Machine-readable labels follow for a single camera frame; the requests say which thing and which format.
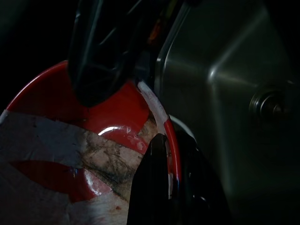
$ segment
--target brushed metal surface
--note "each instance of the brushed metal surface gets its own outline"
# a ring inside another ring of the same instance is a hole
[[[270,87],[282,90],[292,113],[256,124],[251,99]],[[155,92],[194,133],[237,222],[288,224],[296,218],[299,85],[260,1],[183,6],[157,59]]]

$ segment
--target red surface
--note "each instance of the red surface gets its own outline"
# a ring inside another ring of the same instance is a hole
[[[107,101],[87,108],[79,104],[68,77],[64,61],[44,71],[32,80],[12,100],[7,110],[30,115],[45,116],[88,129],[99,134],[115,127],[104,137],[144,153],[146,142],[136,134],[146,122],[149,109],[135,86],[128,82]],[[138,143],[144,143],[138,149]]]
[[[181,181],[181,165],[179,156],[179,147],[176,139],[176,134],[170,118],[164,123],[165,131],[170,144],[170,150],[172,155],[173,174],[175,176],[175,182],[177,189]]]
[[[137,133],[146,122],[149,109],[135,86],[128,82],[107,101],[92,108],[84,107],[79,104],[72,91],[66,61],[37,76],[12,100],[7,110],[45,116],[97,134],[106,128],[114,128],[103,136],[140,153],[144,153],[148,147]],[[169,120],[164,126],[172,153],[175,182],[178,185],[181,170],[176,135]],[[140,142],[143,143],[142,149],[137,147]],[[75,169],[54,162],[29,161],[13,165],[44,187],[69,194],[73,202],[89,200],[97,196],[97,192],[104,193],[108,190],[99,179],[95,180],[95,186],[89,186],[88,179],[97,178],[84,169],[76,169],[77,174],[74,176]]]
[[[90,200],[111,188],[86,169],[47,161],[12,162],[17,170],[43,187],[69,195],[72,203]]]

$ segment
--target black object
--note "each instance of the black object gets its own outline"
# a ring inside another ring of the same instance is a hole
[[[168,224],[166,136],[157,134],[132,181],[127,225]]]
[[[131,76],[139,53],[169,0],[80,0],[69,75],[82,105],[94,106]]]
[[[191,136],[185,132],[177,132],[176,136],[181,159],[183,224],[231,224],[231,213],[219,178]]]
[[[149,144],[133,179],[127,225],[231,224],[221,183],[192,137],[177,133],[182,180],[168,200],[168,170],[164,135]]]

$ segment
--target black plastic part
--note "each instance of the black plastic part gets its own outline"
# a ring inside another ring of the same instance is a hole
[[[78,100],[94,106],[132,75],[139,53],[169,0],[81,0],[69,52]]]
[[[191,136],[185,132],[177,132],[176,136],[182,172],[182,224],[232,224],[231,213],[217,175]]]
[[[157,134],[132,181],[127,225],[168,224],[168,166],[166,136]]]

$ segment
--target dark background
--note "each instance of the dark background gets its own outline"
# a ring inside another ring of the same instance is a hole
[[[0,110],[40,72],[67,59],[77,0],[0,0]]]

